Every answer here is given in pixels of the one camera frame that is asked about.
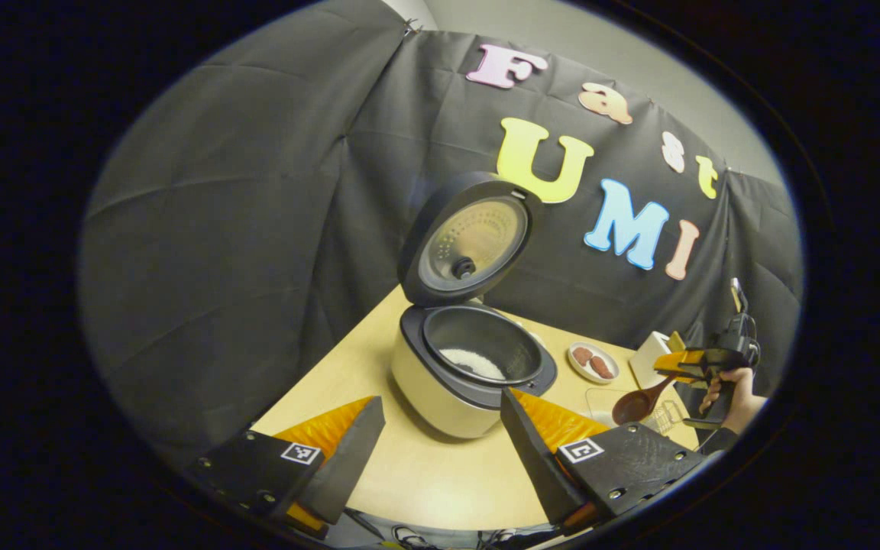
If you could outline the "black backdrop cloth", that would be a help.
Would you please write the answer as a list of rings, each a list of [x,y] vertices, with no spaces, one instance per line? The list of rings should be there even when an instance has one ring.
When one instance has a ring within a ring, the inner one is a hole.
[[[279,18],[165,91],[102,171],[78,254],[98,372],[169,464],[226,441],[397,288],[420,206],[495,171],[517,118],[547,131],[518,174],[571,196],[483,302],[634,348],[720,330],[737,278],[770,394],[804,305],[792,198],[666,98],[531,42],[405,35],[382,0]]]

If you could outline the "clear square chopstick holder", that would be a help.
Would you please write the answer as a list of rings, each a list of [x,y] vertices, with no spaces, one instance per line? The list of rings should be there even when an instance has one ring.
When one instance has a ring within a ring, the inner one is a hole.
[[[670,436],[677,425],[682,423],[684,416],[681,408],[673,400],[663,400],[656,404],[649,417],[642,421],[643,425],[663,436]]]

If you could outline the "cream rice tray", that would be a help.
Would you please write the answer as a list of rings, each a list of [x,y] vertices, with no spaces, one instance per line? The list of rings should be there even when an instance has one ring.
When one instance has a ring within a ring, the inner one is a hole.
[[[589,409],[590,417],[600,424],[607,425],[608,428],[615,429],[619,427],[612,416],[613,407],[620,398],[625,396],[626,391],[612,389],[612,387],[595,386],[590,387],[584,393],[587,409]]]

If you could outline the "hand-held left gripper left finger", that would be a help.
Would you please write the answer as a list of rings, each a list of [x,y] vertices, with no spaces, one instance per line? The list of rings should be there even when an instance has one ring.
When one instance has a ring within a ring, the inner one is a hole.
[[[186,473],[248,515],[322,540],[345,512],[385,425],[381,396],[366,396],[276,434],[245,429],[196,457]]]

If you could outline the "cream and navy rice cooker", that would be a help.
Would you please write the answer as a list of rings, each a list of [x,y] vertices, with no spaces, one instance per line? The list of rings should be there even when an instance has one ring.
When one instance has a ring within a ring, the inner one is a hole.
[[[434,429],[482,438],[500,421],[502,390],[541,396],[558,365],[537,338],[480,302],[523,257],[542,201],[491,172],[440,185],[413,220],[397,277],[409,307],[389,365],[402,396]],[[440,349],[482,354],[506,380],[485,380],[447,362]]]

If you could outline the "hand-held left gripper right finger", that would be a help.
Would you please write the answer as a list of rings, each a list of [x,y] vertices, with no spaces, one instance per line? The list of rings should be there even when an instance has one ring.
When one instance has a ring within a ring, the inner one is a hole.
[[[563,535],[636,514],[711,460],[639,422],[610,428],[516,389],[500,394],[500,421]]]

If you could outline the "round white plate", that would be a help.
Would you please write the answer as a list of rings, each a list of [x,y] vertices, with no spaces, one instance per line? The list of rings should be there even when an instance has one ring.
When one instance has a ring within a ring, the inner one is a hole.
[[[614,373],[616,375],[615,378],[612,380],[601,379],[600,377],[598,377],[596,375],[596,373],[593,372],[593,369],[590,368],[589,363],[587,363],[587,365],[584,367],[580,367],[579,365],[577,365],[576,362],[574,361],[572,354],[571,354],[571,349],[576,348],[576,347],[589,348],[594,353],[594,355],[600,355],[600,356],[602,356],[602,358],[607,359],[607,362],[609,363],[610,368],[614,371]],[[595,383],[595,384],[613,383],[621,375],[620,366],[618,365],[616,360],[609,353],[604,351],[602,348],[597,347],[597,345],[590,344],[590,342],[586,342],[586,341],[573,342],[573,344],[569,345],[569,348],[567,348],[566,358],[567,358],[569,364],[574,368],[576,373],[579,374],[580,376],[582,376],[584,379],[589,380],[591,383]]]

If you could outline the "white rice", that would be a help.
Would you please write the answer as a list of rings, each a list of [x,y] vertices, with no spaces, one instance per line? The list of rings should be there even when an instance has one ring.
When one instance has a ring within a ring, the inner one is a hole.
[[[443,348],[440,349],[440,355],[443,355],[447,362],[478,378],[506,380],[506,376],[498,365],[477,352],[461,348]]]

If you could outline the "dark wooden spoon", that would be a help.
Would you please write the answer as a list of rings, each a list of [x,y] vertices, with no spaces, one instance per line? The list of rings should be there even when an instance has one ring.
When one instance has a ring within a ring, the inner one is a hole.
[[[674,376],[667,376],[661,383],[644,390],[635,390],[620,397],[611,411],[611,417],[616,425],[628,424],[628,422],[641,422],[653,412],[658,400],[669,384],[675,380]]]

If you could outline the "white toaster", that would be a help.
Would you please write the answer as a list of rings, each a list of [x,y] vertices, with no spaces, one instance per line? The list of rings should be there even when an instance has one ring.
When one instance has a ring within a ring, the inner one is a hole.
[[[655,387],[665,379],[665,376],[655,371],[654,365],[658,358],[671,353],[668,341],[667,335],[651,332],[629,359],[629,366],[640,390]]]

